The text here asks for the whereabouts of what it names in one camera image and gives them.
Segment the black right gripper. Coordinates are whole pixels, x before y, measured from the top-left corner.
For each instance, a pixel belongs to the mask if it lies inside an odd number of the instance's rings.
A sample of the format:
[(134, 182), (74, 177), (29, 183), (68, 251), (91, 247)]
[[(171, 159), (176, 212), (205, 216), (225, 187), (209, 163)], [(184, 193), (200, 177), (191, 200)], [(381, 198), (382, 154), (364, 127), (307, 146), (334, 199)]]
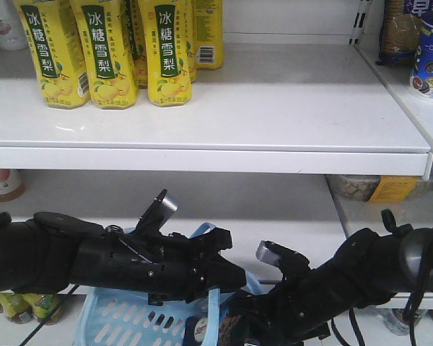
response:
[(231, 345), (303, 345), (331, 335), (331, 274), (327, 270), (285, 270), (280, 282), (262, 295), (230, 303), (238, 320)]

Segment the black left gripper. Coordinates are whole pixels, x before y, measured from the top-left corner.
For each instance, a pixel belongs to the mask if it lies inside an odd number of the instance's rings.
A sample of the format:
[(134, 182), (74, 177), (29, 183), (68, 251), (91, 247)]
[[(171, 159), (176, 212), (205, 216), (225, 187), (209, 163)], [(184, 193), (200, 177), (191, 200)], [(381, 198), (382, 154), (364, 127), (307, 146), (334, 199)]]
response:
[(152, 305), (191, 302), (211, 289), (235, 292), (246, 285), (245, 270), (217, 258), (232, 248), (230, 231), (198, 229), (188, 238), (110, 232), (80, 244), (69, 271), (73, 284), (148, 293)]

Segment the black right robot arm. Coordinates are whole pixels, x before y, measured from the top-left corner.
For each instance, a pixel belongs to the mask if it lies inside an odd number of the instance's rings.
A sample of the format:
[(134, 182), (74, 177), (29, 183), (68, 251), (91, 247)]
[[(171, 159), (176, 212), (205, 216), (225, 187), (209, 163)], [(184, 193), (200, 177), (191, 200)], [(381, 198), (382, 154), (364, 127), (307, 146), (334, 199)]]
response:
[(231, 345), (302, 345), (336, 331), (333, 319), (408, 293), (403, 311), (413, 321), (426, 292), (433, 292), (433, 227), (398, 225), (393, 213), (381, 213), (387, 230), (381, 236), (361, 229), (327, 262), (311, 268), (303, 254), (272, 241), (256, 252), (261, 262), (280, 269), (282, 279), (267, 293), (233, 300), (229, 315), (237, 317)]

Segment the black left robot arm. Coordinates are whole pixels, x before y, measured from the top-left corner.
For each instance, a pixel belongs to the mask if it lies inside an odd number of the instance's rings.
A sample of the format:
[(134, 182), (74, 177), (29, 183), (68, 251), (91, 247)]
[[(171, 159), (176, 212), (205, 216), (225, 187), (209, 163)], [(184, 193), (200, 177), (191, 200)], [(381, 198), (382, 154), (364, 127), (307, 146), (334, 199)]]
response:
[(232, 246), (228, 230), (188, 238), (162, 234), (162, 222), (143, 217), (125, 232), (60, 213), (39, 212), (23, 222), (0, 213), (0, 291), (46, 294), (85, 285), (146, 293), (160, 306), (245, 285), (245, 271), (221, 255)]

